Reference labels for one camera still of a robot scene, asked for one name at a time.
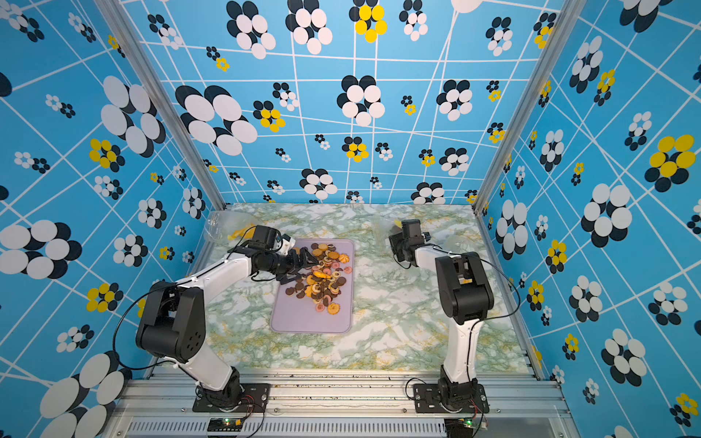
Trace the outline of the lilac plastic tray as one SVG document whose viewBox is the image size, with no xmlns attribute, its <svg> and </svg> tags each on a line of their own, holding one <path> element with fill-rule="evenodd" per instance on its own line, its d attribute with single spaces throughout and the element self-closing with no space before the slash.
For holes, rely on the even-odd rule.
<svg viewBox="0 0 701 438">
<path fill-rule="evenodd" d="M 354 242 L 349 239 L 301 239 L 317 264 L 279 287 L 270 327 L 277 333 L 343 334 L 352 326 Z"/>
</svg>

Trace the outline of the ziploc bag of cookies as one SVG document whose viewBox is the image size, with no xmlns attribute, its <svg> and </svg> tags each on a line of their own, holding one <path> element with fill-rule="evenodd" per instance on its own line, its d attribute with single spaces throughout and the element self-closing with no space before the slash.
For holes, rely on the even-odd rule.
<svg viewBox="0 0 701 438">
<path fill-rule="evenodd" d="M 372 233 L 379 243 L 387 243 L 392 235 L 402 233 L 402 221 L 384 214 L 371 217 Z"/>
<path fill-rule="evenodd" d="M 442 248 L 456 254 L 475 252 L 482 258 L 489 256 L 486 244 L 480 234 L 449 235 L 443 242 Z"/>
<path fill-rule="evenodd" d="M 212 244 L 229 245 L 242 237 L 258 220 L 250 214 L 223 210 L 211 212 L 204 226 L 204 237 Z"/>
</svg>

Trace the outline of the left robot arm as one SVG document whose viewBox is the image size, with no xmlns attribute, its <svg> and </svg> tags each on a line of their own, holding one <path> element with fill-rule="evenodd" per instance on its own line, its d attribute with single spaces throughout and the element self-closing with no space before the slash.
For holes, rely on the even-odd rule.
<svg viewBox="0 0 701 438">
<path fill-rule="evenodd" d="M 197 383 L 201 398 L 222 411 L 244 400 L 239 371 L 206 344 L 206 308 L 240 280 L 270 273 L 287 284 L 318 264 L 308 249 L 268 226 L 253 226 L 253 237 L 229 248 L 215 264 L 176 282 L 159 282 L 145 295 L 137 330 L 138 348 L 172 361 Z"/>
</svg>

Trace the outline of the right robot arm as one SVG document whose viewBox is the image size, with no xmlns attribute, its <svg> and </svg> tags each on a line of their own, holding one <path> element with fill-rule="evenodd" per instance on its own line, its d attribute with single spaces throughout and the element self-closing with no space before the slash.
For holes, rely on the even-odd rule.
<svg viewBox="0 0 701 438">
<path fill-rule="evenodd" d="M 440 403 L 450 412 L 473 407 L 483 414 L 489 405 L 476 377 L 476 347 L 495 299 L 481 258 L 475 252 L 458 254 L 432 245 L 417 219 L 394 226 L 388 240 L 397 262 L 436 274 L 441 309 L 448 319 L 447 355 L 437 384 Z"/>
</svg>

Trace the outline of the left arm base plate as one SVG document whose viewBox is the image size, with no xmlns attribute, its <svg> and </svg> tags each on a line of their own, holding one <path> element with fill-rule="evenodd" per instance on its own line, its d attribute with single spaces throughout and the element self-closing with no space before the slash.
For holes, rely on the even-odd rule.
<svg viewBox="0 0 701 438">
<path fill-rule="evenodd" d="M 270 398 L 271 385 L 268 383 L 237 383 L 222 392 L 214 392 L 201 386 L 195 387 L 194 412 L 224 414 L 236 412 L 265 412 Z"/>
</svg>

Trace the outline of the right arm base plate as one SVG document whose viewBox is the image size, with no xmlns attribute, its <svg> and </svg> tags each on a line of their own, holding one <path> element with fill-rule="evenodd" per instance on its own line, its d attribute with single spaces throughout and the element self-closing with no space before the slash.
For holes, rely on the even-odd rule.
<svg viewBox="0 0 701 438">
<path fill-rule="evenodd" d="M 479 383 L 415 384 L 410 392 L 417 414 L 488 414 L 484 386 Z"/>
</svg>

